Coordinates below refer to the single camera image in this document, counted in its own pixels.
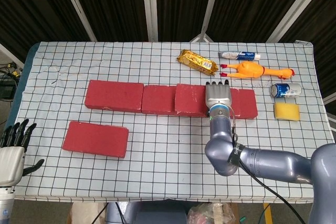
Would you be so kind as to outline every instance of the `yellow rubber chicken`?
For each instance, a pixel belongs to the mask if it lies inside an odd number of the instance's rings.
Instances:
[[[258,78],[265,74],[271,76],[277,76],[280,79],[288,79],[295,75],[294,71],[290,68],[286,69],[268,69],[257,63],[251,61],[243,61],[236,65],[226,65],[221,64],[222,68],[235,68],[238,70],[237,73],[220,73],[221,77],[234,77],[234,78]]]

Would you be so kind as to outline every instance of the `blue soda can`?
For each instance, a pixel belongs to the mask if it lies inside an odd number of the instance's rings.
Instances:
[[[298,97],[302,92],[300,84],[297,83],[276,83],[271,86],[269,93],[271,97]]]

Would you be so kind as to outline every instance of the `table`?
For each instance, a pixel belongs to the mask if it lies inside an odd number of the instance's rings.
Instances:
[[[219,50],[253,51],[261,54],[259,63],[265,67],[295,71],[291,81],[303,87],[301,97],[278,101],[299,104],[299,122],[274,118],[275,100],[269,95],[269,87],[282,80],[271,76],[230,79],[232,87],[253,89],[256,94],[257,118],[237,120],[242,144],[310,157],[317,147],[333,143],[311,43],[41,42],[28,55],[8,123],[15,118],[37,123],[25,166],[40,158],[46,162],[22,178],[15,188],[16,197],[56,201],[278,201],[241,169],[230,177],[215,173],[204,155],[209,140],[208,119],[90,110],[84,106],[91,79],[165,85],[220,80],[219,73],[209,77],[178,63],[181,49],[217,63],[236,62],[219,59]],[[130,134],[125,158],[62,150],[71,120],[127,127]],[[312,202],[310,185],[263,181],[288,201]]]

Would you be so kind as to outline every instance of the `golden snack wrapper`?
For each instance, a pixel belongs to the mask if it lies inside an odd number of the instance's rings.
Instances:
[[[215,72],[218,70],[218,67],[214,61],[206,59],[186,49],[181,51],[181,54],[178,56],[177,60],[179,63],[185,64],[190,68],[207,74],[208,76],[215,75]]]

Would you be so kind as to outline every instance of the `yellow sponge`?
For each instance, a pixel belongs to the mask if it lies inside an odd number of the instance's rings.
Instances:
[[[275,103],[274,116],[276,119],[300,121],[299,106],[292,103]]]

